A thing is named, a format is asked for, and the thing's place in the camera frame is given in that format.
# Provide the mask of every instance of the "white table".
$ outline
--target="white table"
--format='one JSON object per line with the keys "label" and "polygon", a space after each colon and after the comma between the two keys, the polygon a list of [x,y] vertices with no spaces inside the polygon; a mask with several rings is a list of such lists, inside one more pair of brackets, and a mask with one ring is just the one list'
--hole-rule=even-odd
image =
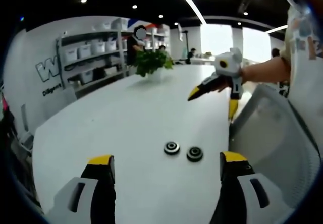
{"label": "white table", "polygon": [[[208,223],[220,194],[219,153],[228,150],[228,94],[187,98],[213,71],[213,66],[177,66],[163,71],[160,84],[130,76],[40,126],[33,173],[44,213],[89,158],[113,154],[116,223]],[[180,144],[179,155],[164,153],[168,141]],[[191,146],[204,151],[202,161],[187,160]]]}
{"label": "white table", "polygon": [[[202,58],[191,58],[190,62],[193,65],[212,65],[212,63],[214,62],[215,57],[211,56],[209,59],[202,59]],[[174,60],[174,62],[176,61],[186,61],[186,59],[178,59],[178,60]]]}

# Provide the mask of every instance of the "black ceiling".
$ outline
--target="black ceiling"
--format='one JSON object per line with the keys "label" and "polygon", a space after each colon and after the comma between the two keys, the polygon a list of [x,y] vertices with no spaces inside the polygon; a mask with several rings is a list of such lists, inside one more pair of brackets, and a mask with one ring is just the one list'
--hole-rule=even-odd
{"label": "black ceiling", "polygon": [[[285,0],[193,0],[204,16],[229,16],[249,19],[278,27],[286,24],[288,3]],[[85,15],[112,15],[140,19],[153,23],[164,23],[174,26],[179,21],[183,27],[199,25],[200,21],[186,20],[196,17],[185,0],[88,0],[82,4],[80,0],[14,0],[18,16],[24,16],[24,26],[35,28],[44,23]],[[208,23],[226,23],[238,26],[237,21],[228,19],[207,19]],[[260,30],[268,28],[243,22]]]}

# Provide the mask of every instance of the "storage bin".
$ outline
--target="storage bin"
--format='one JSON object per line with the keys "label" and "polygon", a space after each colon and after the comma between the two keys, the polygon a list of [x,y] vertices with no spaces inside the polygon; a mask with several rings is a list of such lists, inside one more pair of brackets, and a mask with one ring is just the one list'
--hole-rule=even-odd
{"label": "storage bin", "polygon": [[103,22],[102,28],[103,28],[103,30],[110,30],[111,29],[111,22],[110,21]]}
{"label": "storage bin", "polygon": [[115,74],[117,72],[117,67],[111,67],[104,70],[107,75]]}
{"label": "storage bin", "polygon": [[156,27],[152,27],[152,28],[149,28],[149,29],[148,29],[148,32],[151,32],[151,33],[157,34],[158,29],[157,29]]}
{"label": "storage bin", "polygon": [[67,62],[72,62],[77,60],[77,48],[71,48],[65,50],[65,60]]}
{"label": "storage bin", "polygon": [[117,50],[117,41],[107,41],[105,43],[106,51],[115,51]]}
{"label": "storage bin", "polygon": [[145,40],[145,47],[151,48],[151,41]]}
{"label": "storage bin", "polygon": [[165,35],[166,29],[165,28],[158,28],[157,29],[157,34],[162,34]]}
{"label": "storage bin", "polygon": [[122,40],[122,48],[127,50],[127,40]]}
{"label": "storage bin", "polygon": [[82,84],[87,84],[93,80],[93,70],[88,70],[80,73],[80,80]]}
{"label": "storage bin", "polygon": [[114,30],[122,30],[122,31],[127,31],[128,30],[128,21],[129,19],[127,18],[117,18],[111,23],[111,29]]}
{"label": "storage bin", "polygon": [[95,42],[92,44],[93,54],[105,53],[105,42]]}
{"label": "storage bin", "polygon": [[88,45],[83,45],[83,46],[80,46],[78,48],[78,56],[79,58],[87,58],[89,56],[91,56],[92,53],[91,53],[91,45],[88,44]]}

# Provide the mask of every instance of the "black round object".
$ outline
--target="black round object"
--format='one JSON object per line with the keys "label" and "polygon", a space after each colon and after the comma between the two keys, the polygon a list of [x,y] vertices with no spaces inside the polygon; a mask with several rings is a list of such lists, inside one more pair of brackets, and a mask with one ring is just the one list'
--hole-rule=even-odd
{"label": "black round object", "polygon": [[165,144],[164,152],[168,155],[175,155],[179,153],[180,145],[176,142],[168,142]]}
{"label": "black round object", "polygon": [[186,156],[190,162],[199,162],[203,158],[203,151],[199,147],[191,147]]}
{"label": "black round object", "polygon": [[222,68],[226,68],[226,67],[228,66],[228,64],[227,64],[227,62],[225,62],[225,61],[221,60],[221,61],[220,61],[220,66],[221,66]]}

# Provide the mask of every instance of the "letter w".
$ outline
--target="letter w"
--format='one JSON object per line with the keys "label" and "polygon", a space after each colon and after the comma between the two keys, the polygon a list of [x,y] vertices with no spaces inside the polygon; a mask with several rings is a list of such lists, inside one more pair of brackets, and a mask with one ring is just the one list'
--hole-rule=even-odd
{"label": "letter w", "polygon": [[57,63],[57,56],[54,56],[54,59],[48,58],[45,62],[40,62],[36,64],[36,70],[43,82],[49,80],[50,75],[55,77],[59,74],[59,67]]}

